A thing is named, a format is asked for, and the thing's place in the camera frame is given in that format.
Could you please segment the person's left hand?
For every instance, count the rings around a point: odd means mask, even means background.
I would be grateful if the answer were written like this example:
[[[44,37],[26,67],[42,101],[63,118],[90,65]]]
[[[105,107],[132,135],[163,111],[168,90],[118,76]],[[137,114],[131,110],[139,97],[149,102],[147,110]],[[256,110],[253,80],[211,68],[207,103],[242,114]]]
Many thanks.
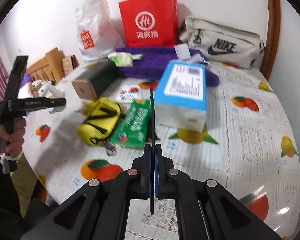
[[[24,143],[26,120],[20,118],[16,123],[15,131],[9,134],[3,125],[0,125],[0,155],[2,154],[1,142],[9,142],[10,144],[6,146],[6,152],[12,157],[16,158],[22,151]]]

